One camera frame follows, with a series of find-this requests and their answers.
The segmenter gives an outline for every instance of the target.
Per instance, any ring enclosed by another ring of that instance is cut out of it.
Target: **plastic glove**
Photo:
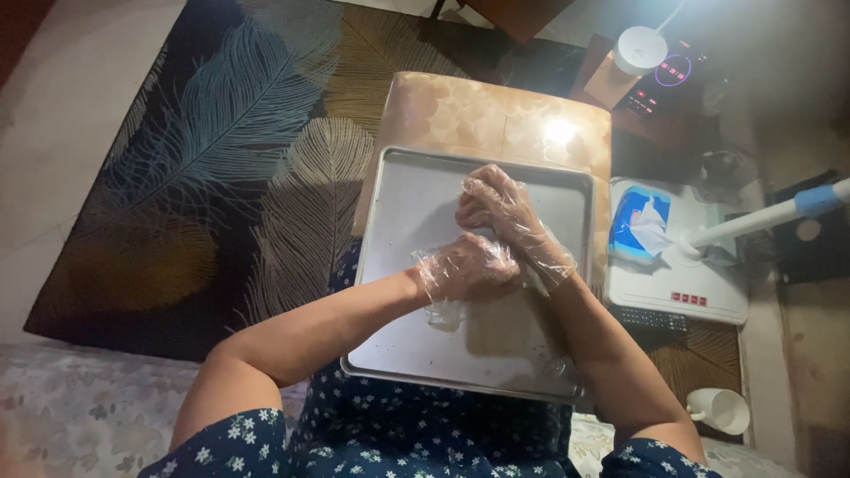
[[[522,285],[522,270],[510,250],[472,232],[464,232],[436,252],[413,254],[433,303],[497,299]]]
[[[465,229],[491,228],[528,261],[551,289],[570,276],[575,261],[531,207],[525,184],[494,164],[472,171],[462,181],[455,221]]]

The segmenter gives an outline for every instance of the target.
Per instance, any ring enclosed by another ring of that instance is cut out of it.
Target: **baking tray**
[[[496,164],[528,186],[541,220],[574,255],[590,281],[594,182],[589,174],[476,157],[388,146],[375,175],[356,283],[411,267],[413,251],[454,240],[461,180]],[[455,333],[428,325],[424,310],[403,316],[341,359],[352,375],[386,378],[536,400],[577,402],[584,396],[575,368],[553,375],[557,347],[521,297],[482,304]]]

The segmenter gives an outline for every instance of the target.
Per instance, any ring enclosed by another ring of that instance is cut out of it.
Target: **blue tissue pack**
[[[654,198],[653,207],[664,220],[662,229],[667,231],[667,218],[670,216],[670,197],[667,194],[652,191],[642,186],[630,186],[623,192],[617,211],[611,221],[608,234],[608,254],[638,264],[652,264],[655,258],[648,253],[632,235],[631,226],[640,217],[643,207]]]

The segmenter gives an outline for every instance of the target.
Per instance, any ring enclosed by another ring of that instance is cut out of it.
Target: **floral dress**
[[[353,280],[354,267],[337,273],[330,292]],[[567,458],[571,413],[542,401],[353,377],[335,361],[311,379],[290,437],[280,410],[248,410],[207,426],[139,478],[578,478]],[[720,478],[644,438],[626,441],[602,465],[602,476]]]

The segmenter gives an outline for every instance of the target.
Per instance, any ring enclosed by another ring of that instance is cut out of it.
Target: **cup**
[[[732,390],[699,389],[688,394],[688,413],[715,430],[740,435],[750,426],[750,408]]]

